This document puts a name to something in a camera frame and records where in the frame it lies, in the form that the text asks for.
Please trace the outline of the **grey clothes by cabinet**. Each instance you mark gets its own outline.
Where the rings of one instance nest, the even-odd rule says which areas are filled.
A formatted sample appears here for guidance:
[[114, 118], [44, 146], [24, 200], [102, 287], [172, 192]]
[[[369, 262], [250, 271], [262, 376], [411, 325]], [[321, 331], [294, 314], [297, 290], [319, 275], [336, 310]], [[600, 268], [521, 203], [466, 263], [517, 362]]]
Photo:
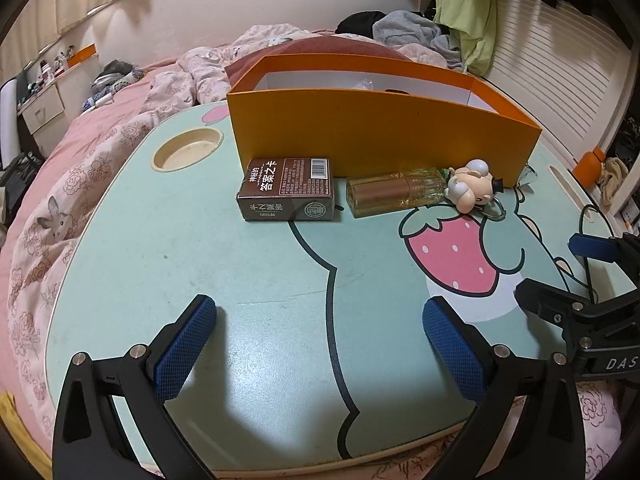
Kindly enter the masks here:
[[117, 92], [138, 82], [144, 70], [124, 61], [114, 60], [105, 65], [101, 73], [90, 84], [90, 96], [82, 104], [83, 113], [111, 103]]

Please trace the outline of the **orange cardboard box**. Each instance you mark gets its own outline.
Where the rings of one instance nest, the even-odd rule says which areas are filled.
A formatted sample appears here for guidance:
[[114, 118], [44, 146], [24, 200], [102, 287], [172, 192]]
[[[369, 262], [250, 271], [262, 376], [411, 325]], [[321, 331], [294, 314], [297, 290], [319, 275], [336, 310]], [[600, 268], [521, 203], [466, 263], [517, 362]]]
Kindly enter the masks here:
[[[373, 91], [352, 85], [370, 79]], [[471, 75], [356, 54], [268, 55], [227, 96], [243, 164], [324, 157], [341, 178], [483, 159], [512, 186], [540, 125]]]

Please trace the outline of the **mint green lap table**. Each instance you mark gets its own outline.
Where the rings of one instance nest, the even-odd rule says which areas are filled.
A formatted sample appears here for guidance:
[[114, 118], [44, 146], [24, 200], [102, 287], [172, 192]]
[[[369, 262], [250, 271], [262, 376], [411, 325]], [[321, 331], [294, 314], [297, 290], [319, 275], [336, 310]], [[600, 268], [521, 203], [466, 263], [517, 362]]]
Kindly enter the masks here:
[[524, 278], [605, 300], [631, 290], [616, 266], [583, 264], [576, 232], [610, 224], [543, 145], [536, 180], [504, 192], [506, 218], [446, 205], [330, 222], [248, 222], [232, 125], [211, 105], [153, 130], [104, 194], [70, 262], [50, 325], [47, 381], [70, 359], [147, 344], [199, 294], [217, 324], [167, 411], [217, 474], [368, 460], [454, 430], [472, 411], [422, 327], [443, 296], [492, 344], [544, 358], [559, 330], [523, 312]]

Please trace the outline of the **grey blue clothes pile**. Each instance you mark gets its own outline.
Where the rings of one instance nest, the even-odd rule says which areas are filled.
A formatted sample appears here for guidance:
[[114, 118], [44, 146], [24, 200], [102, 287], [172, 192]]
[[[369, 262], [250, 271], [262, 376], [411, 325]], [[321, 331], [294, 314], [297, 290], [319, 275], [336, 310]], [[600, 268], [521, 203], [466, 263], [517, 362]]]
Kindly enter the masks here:
[[465, 71], [459, 41], [439, 24], [404, 10], [390, 12], [372, 26], [373, 39], [411, 61]]

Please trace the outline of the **dark red pillow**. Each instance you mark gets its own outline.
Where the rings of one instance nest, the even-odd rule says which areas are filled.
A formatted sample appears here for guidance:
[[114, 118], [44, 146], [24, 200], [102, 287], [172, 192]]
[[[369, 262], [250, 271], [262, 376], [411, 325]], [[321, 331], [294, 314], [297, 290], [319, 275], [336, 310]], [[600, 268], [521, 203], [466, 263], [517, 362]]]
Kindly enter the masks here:
[[408, 61], [405, 55], [388, 47], [384, 47], [382, 44], [369, 42], [367, 39], [360, 40], [337, 36], [320, 36], [292, 40], [274, 47], [266, 47], [251, 54], [243, 55], [226, 67], [226, 74], [230, 84], [235, 84], [264, 56], [296, 53], [356, 54]]

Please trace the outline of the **white bedside drawer cabinet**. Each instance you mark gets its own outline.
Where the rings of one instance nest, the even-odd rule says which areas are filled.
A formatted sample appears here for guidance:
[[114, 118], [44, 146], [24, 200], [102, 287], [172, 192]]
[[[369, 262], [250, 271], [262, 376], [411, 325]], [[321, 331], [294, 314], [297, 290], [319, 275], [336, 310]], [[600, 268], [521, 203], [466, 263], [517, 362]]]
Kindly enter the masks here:
[[98, 73], [87, 63], [76, 65], [47, 84], [21, 108], [18, 114], [44, 156], [53, 152], [70, 123], [81, 114], [82, 104], [90, 96], [91, 84]]

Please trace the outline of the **brown card box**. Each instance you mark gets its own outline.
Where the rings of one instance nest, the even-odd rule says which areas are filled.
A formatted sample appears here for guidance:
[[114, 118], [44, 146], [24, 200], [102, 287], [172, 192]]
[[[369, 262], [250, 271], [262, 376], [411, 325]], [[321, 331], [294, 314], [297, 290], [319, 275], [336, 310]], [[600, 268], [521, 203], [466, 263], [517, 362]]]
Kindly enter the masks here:
[[331, 221], [335, 193], [324, 157], [254, 158], [236, 202], [246, 221]]

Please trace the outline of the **light green hanging garment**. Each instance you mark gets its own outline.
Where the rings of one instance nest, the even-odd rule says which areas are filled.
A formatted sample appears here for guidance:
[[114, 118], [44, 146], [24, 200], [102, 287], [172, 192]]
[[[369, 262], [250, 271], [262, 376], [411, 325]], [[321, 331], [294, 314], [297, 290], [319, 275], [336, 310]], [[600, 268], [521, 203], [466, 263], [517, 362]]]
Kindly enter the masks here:
[[460, 46], [468, 72], [484, 76], [497, 41], [497, 0], [435, 0], [435, 21], [447, 26]]

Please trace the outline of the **golden perfume bottle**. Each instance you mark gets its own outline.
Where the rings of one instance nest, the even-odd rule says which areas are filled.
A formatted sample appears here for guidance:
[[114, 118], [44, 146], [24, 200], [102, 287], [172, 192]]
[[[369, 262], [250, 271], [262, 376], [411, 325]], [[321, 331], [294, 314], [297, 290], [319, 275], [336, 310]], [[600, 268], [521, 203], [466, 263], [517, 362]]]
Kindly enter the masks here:
[[355, 218], [388, 214], [442, 202], [446, 181], [435, 168], [347, 179], [346, 200]]

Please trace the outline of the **small cartoon figurine keychain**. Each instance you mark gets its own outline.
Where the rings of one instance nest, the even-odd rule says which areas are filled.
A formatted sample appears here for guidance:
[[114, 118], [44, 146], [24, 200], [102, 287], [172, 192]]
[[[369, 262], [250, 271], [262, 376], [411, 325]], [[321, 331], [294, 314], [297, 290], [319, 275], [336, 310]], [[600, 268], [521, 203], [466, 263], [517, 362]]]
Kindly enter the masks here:
[[449, 169], [445, 197], [460, 214], [478, 211], [492, 221], [506, 218], [506, 210], [498, 195], [504, 192], [501, 179], [490, 172], [483, 159], [472, 159], [465, 166]]

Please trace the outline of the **black clothes on bed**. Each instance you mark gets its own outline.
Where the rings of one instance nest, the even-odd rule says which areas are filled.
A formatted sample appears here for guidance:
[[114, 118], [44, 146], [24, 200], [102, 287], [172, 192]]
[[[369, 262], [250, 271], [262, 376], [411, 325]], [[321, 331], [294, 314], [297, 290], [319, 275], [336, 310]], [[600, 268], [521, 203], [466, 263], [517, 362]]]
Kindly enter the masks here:
[[356, 35], [373, 38], [373, 25], [385, 18], [386, 14], [381, 11], [361, 11], [349, 15], [337, 25], [335, 33], [337, 35]]

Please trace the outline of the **pink floral duvet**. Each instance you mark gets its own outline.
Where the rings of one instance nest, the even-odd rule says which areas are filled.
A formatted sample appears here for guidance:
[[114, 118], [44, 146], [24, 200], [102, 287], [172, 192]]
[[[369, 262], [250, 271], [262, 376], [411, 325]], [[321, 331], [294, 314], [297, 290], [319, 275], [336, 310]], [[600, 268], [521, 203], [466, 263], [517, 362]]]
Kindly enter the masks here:
[[54, 424], [43, 362], [52, 309], [78, 238], [118, 170], [163, 120], [222, 100], [231, 88], [226, 67], [241, 56], [320, 36], [366, 39], [254, 25], [231, 44], [151, 65], [113, 104], [75, 119], [39, 170], [1, 249], [1, 382], [45, 451]]

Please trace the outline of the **clear plastic wrap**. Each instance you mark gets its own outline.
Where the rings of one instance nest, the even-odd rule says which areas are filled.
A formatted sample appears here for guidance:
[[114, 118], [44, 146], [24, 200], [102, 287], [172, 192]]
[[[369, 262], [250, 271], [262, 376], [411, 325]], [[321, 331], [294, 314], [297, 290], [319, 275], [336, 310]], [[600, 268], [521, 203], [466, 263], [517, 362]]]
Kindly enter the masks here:
[[374, 84], [370, 79], [361, 79], [360, 81], [355, 82], [352, 85], [352, 89], [354, 90], [364, 90], [364, 91], [373, 91]]

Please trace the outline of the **orange bottle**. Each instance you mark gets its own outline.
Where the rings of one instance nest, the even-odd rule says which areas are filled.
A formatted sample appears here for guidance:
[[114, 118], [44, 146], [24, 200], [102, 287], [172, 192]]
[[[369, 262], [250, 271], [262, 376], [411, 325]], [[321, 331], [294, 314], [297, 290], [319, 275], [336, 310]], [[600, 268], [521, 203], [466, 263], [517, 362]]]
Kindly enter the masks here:
[[600, 178], [604, 160], [604, 151], [596, 146], [592, 151], [582, 155], [572, 174], [581, 186], [592, 188]]

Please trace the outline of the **small orange box on shelf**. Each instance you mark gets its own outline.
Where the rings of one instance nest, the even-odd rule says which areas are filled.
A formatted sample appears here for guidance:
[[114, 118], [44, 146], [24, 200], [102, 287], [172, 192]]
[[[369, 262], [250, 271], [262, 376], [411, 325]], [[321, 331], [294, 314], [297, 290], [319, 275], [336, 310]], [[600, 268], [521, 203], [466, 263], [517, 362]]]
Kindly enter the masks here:
[[67, 59], [67, 66], [73, 67], [79, 63], [84, 62], [85, 60], [88, 60], [88, 58], [91, 58], [95, 54], [96, 54], [96, 45], [89, 44], [87, 47], [84, 47], [79, 51], [75, 52], [73, 55], [71, 55]]

